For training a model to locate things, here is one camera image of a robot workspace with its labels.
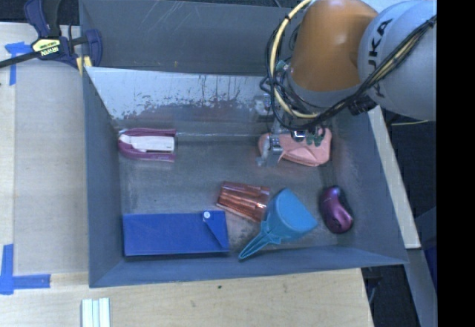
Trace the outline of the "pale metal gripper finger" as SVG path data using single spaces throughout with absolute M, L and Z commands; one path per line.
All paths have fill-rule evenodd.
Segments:
M 256 158 L 256 163 L 260 167 L 275 167 L 278 165 L 284 150 L 280 144 L 280 139 L 274 134 L 264 134 L 258 140 L 260 156 Z
M 272 115 L 272 105 L 268 94 L 259 95 L 254 98 L 254 110 L 257 115 Z

